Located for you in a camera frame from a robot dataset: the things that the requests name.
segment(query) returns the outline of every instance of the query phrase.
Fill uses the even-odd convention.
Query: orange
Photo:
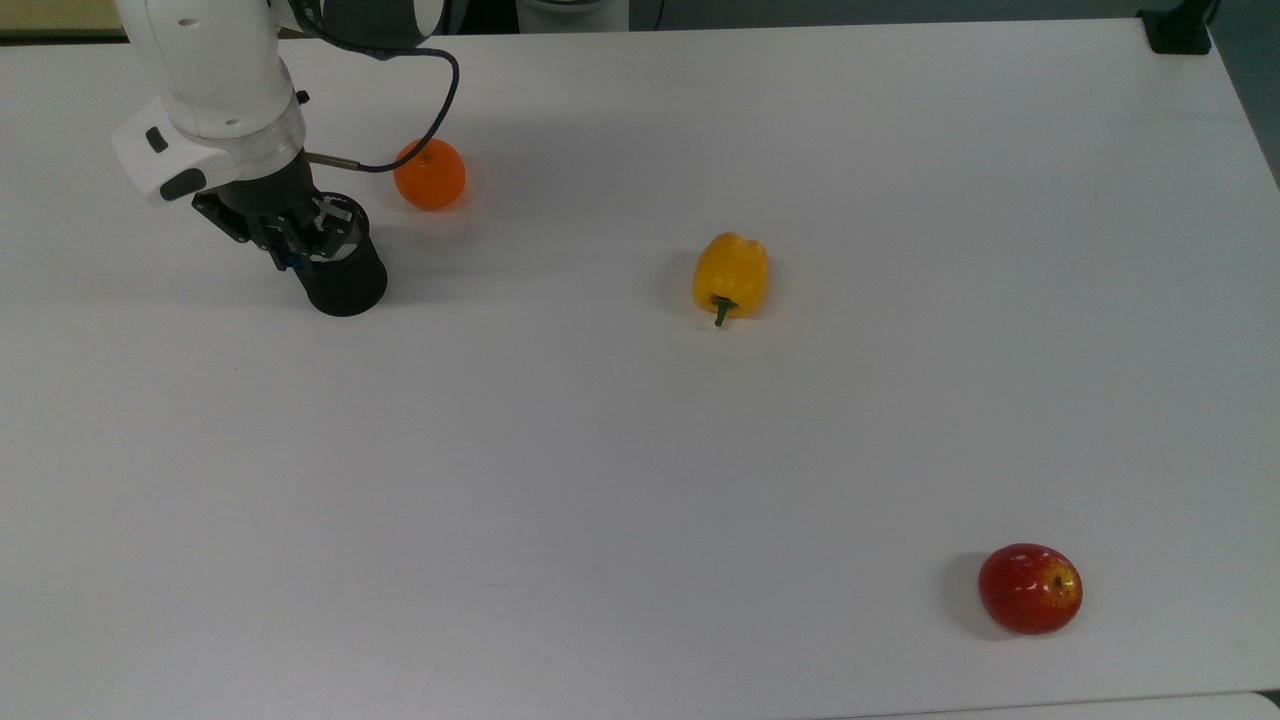
[[[417,145],[410,142],[396,156],[408,155]],[[392,170],[396,190],[421,210],[439,210],[462,195],[467,184],[467,168],[458,151],[443,140],[431,138],[416,158]]]

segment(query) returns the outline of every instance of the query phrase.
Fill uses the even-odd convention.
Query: white table
[[[782,720],[1280,685],[1280,196],[1137,20],[445,38],[471,186],[355,319],[0,49],[0,716]],[[283,56],[389,156],[443,63]],[[763,240],[763,316],[686,297]],[[977,564],[1084,609],[1015,639]]]

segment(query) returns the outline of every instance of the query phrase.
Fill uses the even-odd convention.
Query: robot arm
[[[276,32],[301,27],[339,46],[404,50],[434,31],[443,0],[116,0],[116,9],[160,90],[111,136],[147,200],[192,197],[233,240],[294,270],[326,314],[355,315],[378,302],[387,273],[364,210],[311,182]],[[443,111],[428,135],[442,119]]]

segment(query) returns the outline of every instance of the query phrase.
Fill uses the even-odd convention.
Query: yellow bell pepper
[[[716,313],[716,327],[724,316],[755,314],[769,291],[769,255],[754,240],[727,232],[703,250],[694,270],[694,302]]]

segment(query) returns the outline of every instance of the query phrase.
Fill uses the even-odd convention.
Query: gray floor
[[[1132,18],[1178,0],[631,0],[631,29]],[[1280,0],[1222,0],[1213,38],[1280,184]]]

